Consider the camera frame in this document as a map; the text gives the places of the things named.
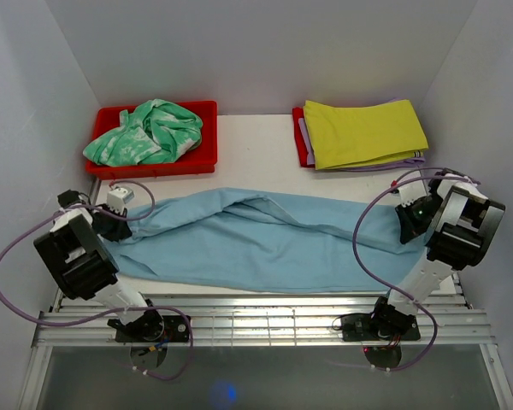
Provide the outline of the light blue trousers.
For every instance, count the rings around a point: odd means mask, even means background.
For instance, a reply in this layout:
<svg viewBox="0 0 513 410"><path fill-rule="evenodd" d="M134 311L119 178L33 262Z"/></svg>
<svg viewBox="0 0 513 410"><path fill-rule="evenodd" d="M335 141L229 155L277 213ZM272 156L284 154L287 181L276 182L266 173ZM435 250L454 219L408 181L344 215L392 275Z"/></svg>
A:
<svg viewBox="0 0 513 410"><path fill-rule="evenodd" d="M391 206L233 188L135 208L128 226L106 244L122 274L256 292L382 291L425 250L399 242Z"/></svg>

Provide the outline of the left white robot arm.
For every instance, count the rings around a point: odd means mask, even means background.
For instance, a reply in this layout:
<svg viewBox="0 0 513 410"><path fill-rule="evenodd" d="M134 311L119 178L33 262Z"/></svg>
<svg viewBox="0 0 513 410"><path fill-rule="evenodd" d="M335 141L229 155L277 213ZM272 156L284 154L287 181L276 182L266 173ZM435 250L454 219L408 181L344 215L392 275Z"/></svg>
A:
<svg viewBox="0 0 513 410"><path fill-rule="evenodd" d="M64 213L54 218L49 232L33 244L67 298L117 308L117 317L108 325L129 341L152 343L164 338L164 319L149 309L150 300L119 279L120 269L103 243L105 239L119 241L132 235L124 219L133 198L131 189L115 187L107 201L93 210L86 208L91 204L88 196L66 190L57 197Z"/></svg>

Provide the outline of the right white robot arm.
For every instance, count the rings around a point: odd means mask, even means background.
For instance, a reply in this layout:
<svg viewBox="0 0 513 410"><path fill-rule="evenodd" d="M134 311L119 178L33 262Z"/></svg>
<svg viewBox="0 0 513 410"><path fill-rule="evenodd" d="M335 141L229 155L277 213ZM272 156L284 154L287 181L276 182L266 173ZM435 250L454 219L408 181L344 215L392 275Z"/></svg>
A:
<svg viewBox="0 0 513 410"><path fill-rule="evenodd" d="M369 329L379 339L416 332L416 304L452 274L480 264L505 212L469 176L449 168L435 173L426 196L416 198L406 187L398 193L400 243L422 237L425 250L403 281L375 303Z"/></svg>

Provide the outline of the green white patterned trousers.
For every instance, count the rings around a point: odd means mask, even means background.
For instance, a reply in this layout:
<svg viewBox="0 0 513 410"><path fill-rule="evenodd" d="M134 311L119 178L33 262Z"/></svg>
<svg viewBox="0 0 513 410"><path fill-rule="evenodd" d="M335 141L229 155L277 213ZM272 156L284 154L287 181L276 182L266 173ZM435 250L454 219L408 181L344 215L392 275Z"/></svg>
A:
<svg viewBox="0 0 513 410"><path fill-rule="evenodd" d="M84 148L87 160L107 167L168 164L202 142L202 119L174 102L149 100L122 110L119 120Z"/></svg>

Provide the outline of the red folded trousers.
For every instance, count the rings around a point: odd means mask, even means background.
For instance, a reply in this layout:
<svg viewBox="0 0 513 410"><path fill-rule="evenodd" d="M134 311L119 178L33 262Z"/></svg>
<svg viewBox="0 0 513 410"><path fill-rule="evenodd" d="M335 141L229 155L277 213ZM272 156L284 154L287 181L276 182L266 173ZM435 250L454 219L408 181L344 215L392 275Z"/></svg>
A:
<svg viewBox="0 0 513 410"><path fill-rule="evenodd" d="M302 108L295 107L292 109L292 120L299 164L301 167L314 168L315 157Z"/></svg>

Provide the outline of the red plastic bin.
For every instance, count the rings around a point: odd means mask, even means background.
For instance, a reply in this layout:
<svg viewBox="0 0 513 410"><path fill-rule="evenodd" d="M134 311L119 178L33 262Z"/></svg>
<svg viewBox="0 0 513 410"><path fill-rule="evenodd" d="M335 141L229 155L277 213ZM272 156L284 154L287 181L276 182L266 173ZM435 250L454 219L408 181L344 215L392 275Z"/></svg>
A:
<svg viewBox="0 0 513 410"><path fill-rule="evenodd" d="M213 173L217 109L214 101L162 99L102 108L83 150L85 170L99 179Z"/></svg>

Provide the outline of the aluminium rail frame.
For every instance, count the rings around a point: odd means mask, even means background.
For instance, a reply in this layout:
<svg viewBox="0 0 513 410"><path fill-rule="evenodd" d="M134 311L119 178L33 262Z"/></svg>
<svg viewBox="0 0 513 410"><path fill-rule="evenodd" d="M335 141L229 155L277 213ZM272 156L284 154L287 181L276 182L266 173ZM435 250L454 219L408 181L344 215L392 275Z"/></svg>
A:
<svg viewBox="0 0 513 410"><path fill-rule="evenodd" d="M143 178L139 185L150 189L159 200L207 189L239 187L369 202L394 179L406 180L407 175L401 170L326 174L297 170L278 181L263 173L247 181L218 172ZM139 279L132 279L131 285L190 314L195 344L211 348L338 346L341 338L332 329L333 316L370 309L376 299L371 291L273 294ZM513 409L513 395L492 326L483 310L468 305L459 278L447 279L430 296L426 307L431 316L418 318L424 339L434 340L437 345L478 346L498 405ZM81 325L36 330L21 408L38 406L53 349L114 346L113 332L100 313L94 302L73 302L62 294L56 295L51 318L80 319Z"/></svg>

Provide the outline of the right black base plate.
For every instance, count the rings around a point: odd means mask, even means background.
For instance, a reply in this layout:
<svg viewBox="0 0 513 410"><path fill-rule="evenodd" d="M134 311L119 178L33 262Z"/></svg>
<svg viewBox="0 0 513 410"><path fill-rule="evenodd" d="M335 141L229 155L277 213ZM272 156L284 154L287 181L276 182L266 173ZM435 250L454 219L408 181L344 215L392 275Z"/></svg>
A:
<svg viewBox="0 0 513 410"><path fill-rule="evenodd" d="M333 325L342 333L344 342L384 341L394 339L401 341L418 341L421 333L416 317L409 315L401 319L381 319L373 313L349 313L339 316Z"/></svg>

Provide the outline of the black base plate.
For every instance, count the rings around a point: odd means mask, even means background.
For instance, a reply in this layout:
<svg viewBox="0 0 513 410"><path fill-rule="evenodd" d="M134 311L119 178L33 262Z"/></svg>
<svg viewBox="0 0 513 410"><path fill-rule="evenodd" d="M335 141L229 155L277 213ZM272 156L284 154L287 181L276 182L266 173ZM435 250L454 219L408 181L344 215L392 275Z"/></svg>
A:
<svg viewBox="0 0 513 410"><path fill-rule="evenodd" d="M115 330L114 340L118 343L187 343L190 339L186 322L179 315L163 315L148 326L128 330L118 319L109 319L107 326Z"/></svg>
<svg viewBox="0 0 513 410"><path fill-rule="evenodd" d="M349 313L339 316L333 325L342 333L344 342L384 341L394 339L401 341L418 341L421 333L416 317L409 315L401 319L381 319L373 313Z"/></svg>

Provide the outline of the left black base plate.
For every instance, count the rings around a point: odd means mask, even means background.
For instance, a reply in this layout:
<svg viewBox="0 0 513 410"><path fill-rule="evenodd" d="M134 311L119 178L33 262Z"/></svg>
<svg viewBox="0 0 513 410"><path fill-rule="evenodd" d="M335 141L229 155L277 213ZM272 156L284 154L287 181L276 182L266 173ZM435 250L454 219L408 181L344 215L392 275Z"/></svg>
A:
<svg viewBox="0 0 513 410"><path fill-rule="evenodd" d="M179 315L163 315L148 326L128 330L118 319L109 319L107 326L115 330L114 340L118 343L187 343L190 339L186 322Z"/></svg>

